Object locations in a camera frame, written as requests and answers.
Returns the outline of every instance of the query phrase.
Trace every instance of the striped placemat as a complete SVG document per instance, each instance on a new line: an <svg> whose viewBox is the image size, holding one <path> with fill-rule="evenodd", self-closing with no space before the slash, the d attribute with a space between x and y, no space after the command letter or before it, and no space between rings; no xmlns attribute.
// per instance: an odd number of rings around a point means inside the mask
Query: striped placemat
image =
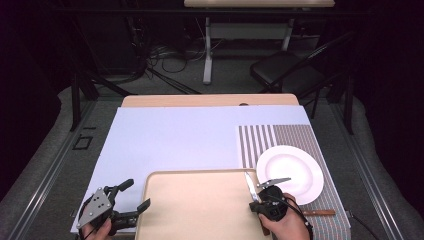
<svg viewBox="0 0 424 240"><path fill-rule="evenodd" d="M301 208L336 211L335 216L307 217L314 227L314 239L351 239L349 221L310 125L239 126L237 132L243 168L256 168L259 156L273 146L289 145L309 153L322 169L324 188L315 201Z"/></svg>

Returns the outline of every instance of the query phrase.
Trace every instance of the black chair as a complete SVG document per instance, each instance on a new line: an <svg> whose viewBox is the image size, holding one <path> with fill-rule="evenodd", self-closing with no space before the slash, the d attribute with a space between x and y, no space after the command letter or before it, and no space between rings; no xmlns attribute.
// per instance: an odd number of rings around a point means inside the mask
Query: black chair
<svg viewBox="0 0 424 240"><path fill-rule="evenodd" d="M346 33L303 58L279 51L252 64L250 74L264 86L261 93L292 93L301 99L315 92L315 98L305 104L314 101L311 114L314 118L320 90L339 79L348 69L348 66L339 66L345 61L327 61L328 57L340 53L354 35L354 32Z"/></svg>

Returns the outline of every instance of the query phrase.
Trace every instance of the gray floor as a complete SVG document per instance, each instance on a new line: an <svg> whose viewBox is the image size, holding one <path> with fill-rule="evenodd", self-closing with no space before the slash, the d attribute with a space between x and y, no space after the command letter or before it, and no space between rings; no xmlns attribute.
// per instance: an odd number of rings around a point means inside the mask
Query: gray floor
<svg viewBox="0 0 424 240"><path fill-rule="evenodd" d="M304 53L311 46L302 41L293 41L290 48ZM248 67L259 57L275 52L278 47L278 42L270 41L219 43L214 51L213 82L207 86L202 83L203 58L189 61L183 71L175 74L166 73L161 61L155 65L155 69L202 93L256 93L261 88L249 76ZM168 70L178 70L183 66L176 59L164 61L164 67ZM137 94L181 94L157 77L148 75L121 86ZM0 239L75 238L69 233L76 214L74 210L83 200L116 108L122 101L105 87L99 86L99 92L102 97L96 102L82 100L85 106L83 122L73 133L69 132L72 124L70 89L59 95L62 110L55 126L0 203ZM361 103L355 99L355 135L347 134L340 115L341 105L329 105L322 98L311 124L345 208L359 217L379 239L422 239L423 220L402 198L379 162ZM93 137L90 148L72 150L80 134ZM366 160L373 184L378 187L383 199L374 199L373 188L364 179L358 158ZM381 200L388 210L379 209ZM388 222L397 224L395 231L399 230L401 235L392 233L393 229L386 226L387 215L384 213L391 214ZM351 218L350 222L352 239L373 239L358 221Z"/></svg>

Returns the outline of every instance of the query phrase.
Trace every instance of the finger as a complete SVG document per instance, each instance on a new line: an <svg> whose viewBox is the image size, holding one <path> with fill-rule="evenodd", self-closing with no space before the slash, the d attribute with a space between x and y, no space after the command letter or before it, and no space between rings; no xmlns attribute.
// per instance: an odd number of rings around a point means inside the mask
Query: finger
<svg viewBox="0 0 424 240"><path fill-rule="evenodd" d="M94 227L90 223L87 223L82 227L82 234L84 235L84 237L87 237L87 235L90 234L93 229Z"/></svg>
<svg viewBox="0 0 424 240"><path fill-rule="evenodd" d="M283 193L283 195L284 195L284 197L290 198L290 199L292 199L293 201L296 202L296 198L293 195L291 195L290 193Z"/></svg>
<svg viewBox="0 0 424 240"><path fill-rule="evenodd" d="M111 227L112 222L110 221L110 218L107 218L99 230L97 230L96 239L105 239L108 236Z"/></svg>
<svg viewBox="0 0 424 240"><path fill-rule="evenodd" d="M272 223L271 220L269 220L267 217L265 217L265 215L263 215L262 213L258 214L259 219L262 222L262 225L264 225L264 227L269 226L270 223Z"/></svg>

